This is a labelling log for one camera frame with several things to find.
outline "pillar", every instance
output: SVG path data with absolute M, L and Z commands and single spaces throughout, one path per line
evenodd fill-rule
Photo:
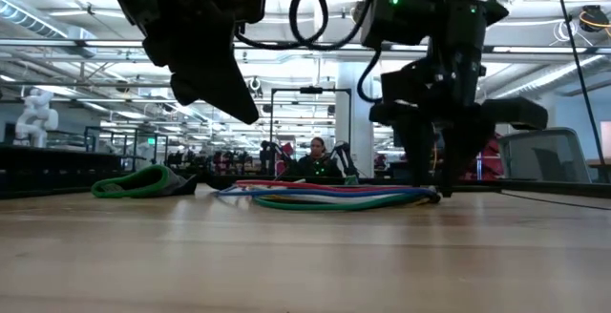
M 361 176 L 373 177 L 373 124 L 369 121 L 370 103 L 363 101 L 356 93 L 356 84 L 365 71 L 367 63 L 342 62 L 338 64 L 337 89 L 352 89 L 351 97 L 337 93 L 335 96 L 335 142 L 350 139 L 350 152 Z M 372 76 L 364 83 L 367 94 L 372 91 Z M 352 100 L 351 137 L 348 137 L 348 106 Z

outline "blue cable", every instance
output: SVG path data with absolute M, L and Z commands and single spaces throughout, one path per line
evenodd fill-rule
M 319 195 L 332 198 L 368 198 L 381 195 L 414 194 L 414 195 L 435 195 L 434 191 L 424 188 L 405 188 L 405 189 L 386 189 L 379 191 L 366 192 L 335 192 L 315 189 L 271 189 L 271 190 L 244 190 L 232 191 L 235 186 L 219 191 L 219 196 L 264 196 L 264 195 Z

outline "woman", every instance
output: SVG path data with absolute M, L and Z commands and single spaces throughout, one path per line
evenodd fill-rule
M 309 144 L 310 154 L 299 159 L 299 169 L 303 176 L 342 177 L 337 162 L 327 154 L 325 141 L 314 137 Z

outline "chair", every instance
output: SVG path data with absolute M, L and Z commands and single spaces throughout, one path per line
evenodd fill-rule
M 591 183 L 575 131 L 550 128 L 502 136 L 498 149 L 505 177 Z

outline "dark jacket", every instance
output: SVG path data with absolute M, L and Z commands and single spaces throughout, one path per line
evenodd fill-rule
M 342 171 L 337 166 L 337 161 L 328 156 L 314 159 L 304 156 L 299 159 L 299 170 L 302 176 L 308 177 L 342 177 Z

